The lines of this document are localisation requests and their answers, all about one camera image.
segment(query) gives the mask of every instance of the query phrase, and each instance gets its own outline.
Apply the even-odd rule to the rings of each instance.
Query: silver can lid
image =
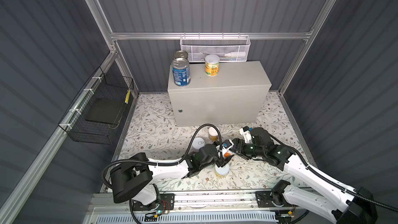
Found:
[[[174,58],[175,58],[175,59],[177,59],[177,58],[185,58],[185,59],[188,59],[188,53],[185,52],[185,51],[182,51],[182,50],[176,51],[176,52],[174,53]]]
[[[189,66],[189,61],[185,58],[176,58],[172,61],[172,67],[175,69],[184,69]]]

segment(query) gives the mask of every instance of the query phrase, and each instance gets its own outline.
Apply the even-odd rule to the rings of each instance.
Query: robotic arm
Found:
[[[281,142],[263,128],[243,127],[240,132],[244,139],[235,138],[206,144],[198,152],[184,155],[183,159],[154,160],[147,158],[145,153],[138,153],[123,161],[110,172],[114,202],[121,203],[133,199],[149,209],[155,208],[161,199],[155,184],[150,184],[152,180],[192,177],[214,163],[223,167],[234,155],[238,155],[246,160],[260,157],[260,160],[306,182],[322,195],[296,188],[281,180],[273,187],[270,195],[265,196],[267,201],[277,207],[287,203],[298,205],[332,223],[374,224],[377,220],[375,204],[386,206],[374,201],[372,194],[366,189],[356,190],[307,164],[293,147],[275,144],[271,138]]]

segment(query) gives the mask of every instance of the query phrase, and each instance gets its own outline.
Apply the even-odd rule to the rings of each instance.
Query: blue can label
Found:
[[[174,76],[174,82],[178,86],[186,86],[189,84],[191,80],[191,76],[189,75],[189,67],[184,68],[184,69],[173,69],[173,76]]]

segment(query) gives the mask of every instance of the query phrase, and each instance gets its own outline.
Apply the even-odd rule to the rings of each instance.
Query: floral tablecloth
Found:
[[[286,116],[276,92],[268,92],[255,123],[218,125],[222,138],[240,137],[244,126],[263,127],[281,142],[295,147],[305,157],[296,134]],[[120,159],[145,152],[154,159],[176,159],[181,157],[197,127],[176,127],[173,109],[167,93],[141,94],[139,96],[130,128],[122,147]],[[199,131],[198,137],[208,139],[208,128]],[[224,178],[206,168],[197,176],[186,179],[164,179],[155,181],[161,191],[259,189],[272,188],[279,180],[286,180],[297,187],[305,183],[286,172],[262,161],[246,161],[235,156],[230,162],[230,172]]]

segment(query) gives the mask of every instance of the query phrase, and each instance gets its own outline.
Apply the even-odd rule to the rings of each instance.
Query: white can lid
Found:
[[[209,128],[209,134],[212,136],[218,136],[216,129],[214,129],[213,127]]]
[[[205,146],[205,140],[203,138],[194,138],[192,142],[192,148],[195,150],[199,150],[200,148]]]
[[[207,63],[217,63],[217,62],[220,62],[220,58],[218,55],[207,55],[205,57],[205,61]]]
[[[229,172],[229,164],[226,164],[224,167],[218,167],[217,165],[214,167],[216,172],[220,175],[226,175]]]

